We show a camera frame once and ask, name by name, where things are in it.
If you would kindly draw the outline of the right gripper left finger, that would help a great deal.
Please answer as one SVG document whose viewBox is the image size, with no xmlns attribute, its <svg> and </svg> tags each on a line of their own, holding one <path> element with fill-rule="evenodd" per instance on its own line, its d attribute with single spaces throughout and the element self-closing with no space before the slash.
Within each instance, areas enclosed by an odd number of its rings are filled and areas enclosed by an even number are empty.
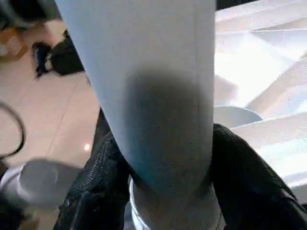
<svg viewBox="0 0 307 230">
<path fill-rule="evenodd" d="M 114 138 L 103 138 L 72 183 L 56 230 L 122 230 L 130 168 Z"/>
</svg>

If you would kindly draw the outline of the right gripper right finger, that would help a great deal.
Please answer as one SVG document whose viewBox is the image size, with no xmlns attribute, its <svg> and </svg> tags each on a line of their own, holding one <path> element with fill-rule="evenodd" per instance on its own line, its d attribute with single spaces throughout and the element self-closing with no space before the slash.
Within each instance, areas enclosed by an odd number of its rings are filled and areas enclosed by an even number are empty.
<svg viewBox="0 0 307 230">
<path fill-rule="evenodd" d="M 240 136 L 213 125 L 210 176 L 227 230 L 305 230 L 307 211 Z"/>
</svg>

